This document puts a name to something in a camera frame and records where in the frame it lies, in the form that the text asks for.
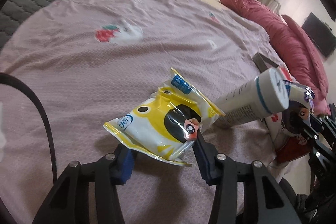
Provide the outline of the yellow cartoon wipes pack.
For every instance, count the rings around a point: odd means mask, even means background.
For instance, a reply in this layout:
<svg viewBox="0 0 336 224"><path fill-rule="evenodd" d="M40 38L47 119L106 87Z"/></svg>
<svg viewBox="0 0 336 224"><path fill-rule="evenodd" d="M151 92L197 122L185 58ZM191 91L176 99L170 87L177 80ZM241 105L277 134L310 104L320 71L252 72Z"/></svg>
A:
<svg viewBox="0 0 336 224"><path fill-rule="evenodd" d="M103 127L126 148L155 160L189 166L182 155L224 112L177 70L148 100Z"/></svg>

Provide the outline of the red tissue box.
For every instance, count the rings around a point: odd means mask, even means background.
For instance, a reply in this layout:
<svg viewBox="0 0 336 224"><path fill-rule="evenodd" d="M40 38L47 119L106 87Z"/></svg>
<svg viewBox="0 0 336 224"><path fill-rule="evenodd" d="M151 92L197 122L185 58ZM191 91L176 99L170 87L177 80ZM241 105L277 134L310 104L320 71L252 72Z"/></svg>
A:
<svg viewBox="0 0 336 224"><path fill-rule="evenodd" d="M281 73L280 75L283 80L287 80ZM310 113L311 111L305 107L289 105L286 110L265 118L265 124L276 150L276 161L279 164L298 159L309 152L306 147L307 141L299 133L295 121L296 119L308 121Z"/></svg>

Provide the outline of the white bottle with lid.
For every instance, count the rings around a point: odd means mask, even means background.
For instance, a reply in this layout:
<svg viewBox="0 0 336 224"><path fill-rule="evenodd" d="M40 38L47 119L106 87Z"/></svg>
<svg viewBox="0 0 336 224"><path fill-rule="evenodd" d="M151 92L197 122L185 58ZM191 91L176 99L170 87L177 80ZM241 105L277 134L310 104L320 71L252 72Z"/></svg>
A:
<svg viewBox="0 0 336 224"><path fill-rule="evenodd" d="M270 68L221 96L215 104L225 114L218 118L218 125L230 128L286 110L289 97L280 73Z"/></svg>

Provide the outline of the white blue tissue pack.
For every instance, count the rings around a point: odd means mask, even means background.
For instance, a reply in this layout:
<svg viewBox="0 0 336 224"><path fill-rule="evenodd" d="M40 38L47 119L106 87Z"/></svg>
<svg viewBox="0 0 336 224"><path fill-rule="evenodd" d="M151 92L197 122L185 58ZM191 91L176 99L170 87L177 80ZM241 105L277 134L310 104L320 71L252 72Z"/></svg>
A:
<svg viewBox="0 0 336 224"><path fill-rule="evenodd" d="M288 93L290 106L305 107L309 111L314 110L315 93L310 87L288 80L283 80L283 83Z"/></svg>

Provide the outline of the dark purple tray box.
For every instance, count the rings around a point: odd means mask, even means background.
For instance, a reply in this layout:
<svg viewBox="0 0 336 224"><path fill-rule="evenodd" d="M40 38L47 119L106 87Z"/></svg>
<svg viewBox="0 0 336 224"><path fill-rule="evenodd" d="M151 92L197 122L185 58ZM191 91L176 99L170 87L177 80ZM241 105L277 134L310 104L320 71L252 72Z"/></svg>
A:
<svg viewBox="0 0 336 224"><path fill-rule="evenodd" d="M264 71L267 71L270 68L277 68L278 64L273 62L271 59L268 57L262 55L261 53L256 53L253 57L252 60L254 61L254 64L260 71L260 73L263 73Z"/></svg>

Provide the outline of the lilac strawberry bed sheet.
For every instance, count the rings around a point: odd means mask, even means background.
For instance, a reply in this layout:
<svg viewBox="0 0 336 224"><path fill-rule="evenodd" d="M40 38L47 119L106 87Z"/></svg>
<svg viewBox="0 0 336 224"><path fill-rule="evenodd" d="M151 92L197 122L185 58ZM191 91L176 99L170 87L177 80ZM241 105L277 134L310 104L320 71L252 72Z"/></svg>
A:
<svg viewBox="0 0 336 224"><path fill-rule="evenodd" d="M101 42L103 27L131 42ZM215 102L255 78L252 57L282 61L260 25L200 0L55 0L28 18L1 51L1 72L29 86L49 117L58 173L93 162L118 141L103 124L121 118L169 79L170 68ZM52 187L48 141L34 105L1 85L1 199L17 223L32 223ZM260 121L228 130L215 123L205 139L231 159L268 166L276 157ZM125 223L208 223L214 187L192 167L140 154L118 196Z"/></svg>

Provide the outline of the pink folded quilt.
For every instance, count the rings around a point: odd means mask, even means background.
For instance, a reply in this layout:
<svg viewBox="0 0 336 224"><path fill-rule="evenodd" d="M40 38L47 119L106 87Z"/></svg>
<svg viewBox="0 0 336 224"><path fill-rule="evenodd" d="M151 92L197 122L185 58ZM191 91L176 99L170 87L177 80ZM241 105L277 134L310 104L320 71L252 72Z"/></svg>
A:
<svg viewBox="0 0 336 224"><path fill-rule="evenodd" d="M289 16L279 16L258 0L220 0L238 15L264 28L289 73L315 93L315 115L329 115L329 82L321 57L306 32Z"/></svg>

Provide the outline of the black wall television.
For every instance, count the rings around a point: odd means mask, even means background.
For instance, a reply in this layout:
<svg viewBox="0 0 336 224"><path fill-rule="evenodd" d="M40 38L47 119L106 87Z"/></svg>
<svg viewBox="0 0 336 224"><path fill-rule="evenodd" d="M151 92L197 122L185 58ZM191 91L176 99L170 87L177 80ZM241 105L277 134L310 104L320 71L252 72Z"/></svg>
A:
<svg viewBox="0 0 336 224"><path fill-rule="evenodd" d="M324 57L328 58L334 52L335 36L331 28L312 12L305 19L302 29Z"/></svg>

